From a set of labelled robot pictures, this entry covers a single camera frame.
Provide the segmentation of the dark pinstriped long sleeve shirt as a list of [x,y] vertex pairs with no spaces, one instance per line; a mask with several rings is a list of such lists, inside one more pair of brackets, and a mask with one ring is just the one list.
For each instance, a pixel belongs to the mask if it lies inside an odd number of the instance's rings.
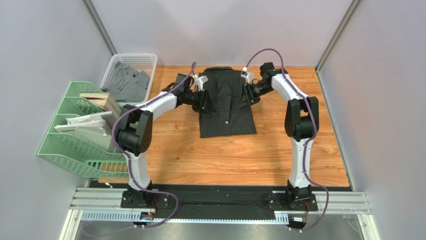
[[243,85],[246,80],[241,72],[229,66],[209,67],[200,73],[208,81],[208,90],[216,113],[200,113],[201,138],[256,134],[256,126],[250,107],[239,108]]

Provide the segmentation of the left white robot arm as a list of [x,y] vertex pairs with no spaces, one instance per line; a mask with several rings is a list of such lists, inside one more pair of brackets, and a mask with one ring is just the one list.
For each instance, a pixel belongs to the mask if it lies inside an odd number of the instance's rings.
[[181,105],[189,105],[196,113],[216,113],[208,90],[207,76],[178,74],[156,97],[135,106],[125,105],[113,126],[114,140],[122,150],[129,172],[127,190],[122,194],[122,208],[154,208],[159,197],[167,193],[152,190],[148,173],[147,151],[152,143],[154,121]]

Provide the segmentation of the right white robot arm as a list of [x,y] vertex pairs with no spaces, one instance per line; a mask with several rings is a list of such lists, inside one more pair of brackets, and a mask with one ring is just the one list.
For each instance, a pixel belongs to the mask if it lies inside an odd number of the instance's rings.
[[310,178],[311,150],[319,129],[319,100],[302,92],[284,69],[276,69],[266,62],[260,66],[261,80],[253,83],[254,74],[244,67],[240,109],[257,104],[261,96],[276,91],[286,103],[284,129],[291,142],[291,171],[285,193],[281,193],[278,204],[290,210],[304,208],[312,200]]

